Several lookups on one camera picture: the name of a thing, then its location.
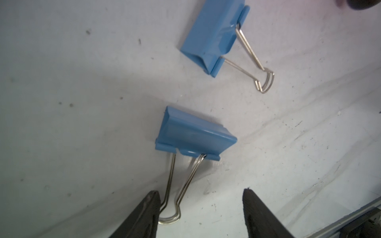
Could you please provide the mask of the pink bottom drawer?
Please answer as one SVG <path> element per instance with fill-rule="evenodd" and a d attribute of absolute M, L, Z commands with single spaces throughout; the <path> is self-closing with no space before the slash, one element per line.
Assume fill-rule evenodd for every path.
<path fill-rule="evenodd" d="M 338 7 L 347 4 L 351 9 L 356 11 L 366 10 L 379 4 L 381 0 L 335 0 Z"/>

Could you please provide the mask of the blue binder clip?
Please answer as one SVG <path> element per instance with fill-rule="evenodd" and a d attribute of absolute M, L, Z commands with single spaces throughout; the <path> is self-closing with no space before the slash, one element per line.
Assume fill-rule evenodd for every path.
<path fill-rule="evenodd" d="M 242 31 L 249 11 L 245 1 L 206 1 L 180 51 L 212 77 L 217 76 L 224 63 L 229 64 L 252 78 L 256 89 L 265 94 L 272 87 L 275 73 L 261 64 Z M 264 83 L 225 57 L 236 40 L 241 41 L 258 69 L 267 74 Z"/>
<path fill-rule="evenodd" d="M 192 171 L 183 185 L 175 201 L 175 214 L 167 218 L 159 218 L 158 224 L 172 225 L 181 218 L 180 204 L 204 159 L 220 161 L 220 154 L 237 143 L 227 128 L 178 110 L 166 107 L 159 135 L 155 141 L 155 149 L 169 152 L 172 155 L 170 173 L 167 182 L 164 201 L 160 212 L 168 205 L 173 173 L 176 162 L 176 153 L 196 158 Z"/>

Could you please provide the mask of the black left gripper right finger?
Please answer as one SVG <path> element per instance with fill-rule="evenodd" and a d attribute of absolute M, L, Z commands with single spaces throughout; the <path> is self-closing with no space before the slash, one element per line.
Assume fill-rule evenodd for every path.
<path fill-rule="evenodd" d="M 243 192 L 243 211 L 249 238 L 293 238 L 253 190 Z"/>

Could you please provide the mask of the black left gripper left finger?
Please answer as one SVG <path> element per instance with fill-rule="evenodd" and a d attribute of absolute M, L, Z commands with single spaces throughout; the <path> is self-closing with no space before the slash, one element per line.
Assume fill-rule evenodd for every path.
<path fill-rule="evenodd" d="M 160 207 L 159 192 L 150 191 L 109 238 L 155 238 Z"/>

